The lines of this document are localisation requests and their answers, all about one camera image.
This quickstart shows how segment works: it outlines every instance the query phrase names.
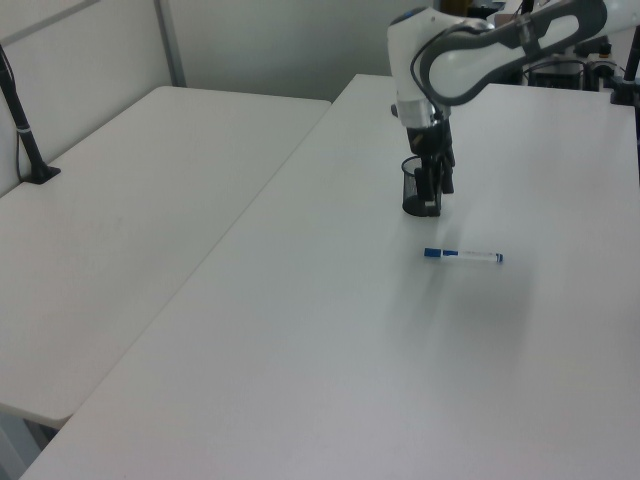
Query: table surface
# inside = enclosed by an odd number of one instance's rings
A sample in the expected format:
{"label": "table surface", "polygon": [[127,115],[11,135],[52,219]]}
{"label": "table surface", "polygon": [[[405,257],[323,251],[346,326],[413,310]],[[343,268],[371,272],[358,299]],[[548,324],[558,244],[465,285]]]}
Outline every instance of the table surface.
{"label": "table surface", "polygon": [[0,410],[59,427],[329,104],[163,87],[0,200]]}
{"label": "table surface", "polygon": [[393,101],[354,79],[25,480],[637,477],[633,109],[488,87],[417,219]]}

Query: marker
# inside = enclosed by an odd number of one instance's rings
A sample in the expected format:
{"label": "marker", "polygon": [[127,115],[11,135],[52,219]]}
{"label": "marker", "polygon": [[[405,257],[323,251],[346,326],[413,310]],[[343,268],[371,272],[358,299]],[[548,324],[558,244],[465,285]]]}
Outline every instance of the marker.
{"label": "marker", "polygon": [[425,248],[424,256],[428,258],[453,257],[496,263],[502,263],[504,261],[504,255],[501,253],[459,252],[457,250],[440,250],[439,248]]}

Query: black clamp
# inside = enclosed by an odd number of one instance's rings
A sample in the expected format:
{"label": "black clamp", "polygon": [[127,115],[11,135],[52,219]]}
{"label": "black clamp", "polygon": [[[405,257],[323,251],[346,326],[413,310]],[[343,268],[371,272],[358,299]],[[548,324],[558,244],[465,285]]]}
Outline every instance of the black clamp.
{"label": "black clamp", "polygon": [[540,58],[542,48],[536,35],[536,29],[530,14],[520,15],[516,19],[516,28],[520,37],[520,45],[524,49],[527,60],[534,61]]}

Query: pen holder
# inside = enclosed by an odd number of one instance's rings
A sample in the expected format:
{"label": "pen holder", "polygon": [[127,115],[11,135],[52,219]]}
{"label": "pen holder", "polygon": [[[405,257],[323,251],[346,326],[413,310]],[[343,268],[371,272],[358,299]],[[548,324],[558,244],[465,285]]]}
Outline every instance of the pen holder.
{"label": "pen holder", "polygon": [[414,217],[440,216],[438,193],[433,191],[427,170],[422,167],[420,157],[411,157],[402,162],[404,192],[402,209]]}

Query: blue marker cap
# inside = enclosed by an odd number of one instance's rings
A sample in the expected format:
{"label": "blue marker cap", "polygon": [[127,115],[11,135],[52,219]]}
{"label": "blue marker cap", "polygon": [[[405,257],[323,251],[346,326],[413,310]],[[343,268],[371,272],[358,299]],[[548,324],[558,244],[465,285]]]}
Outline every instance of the blue marker cap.
{"label": "blue marker cap", "polygon": [[442,256],[442,250],[439,248],[425,248],[424,256],[429,258],[440,258]]}

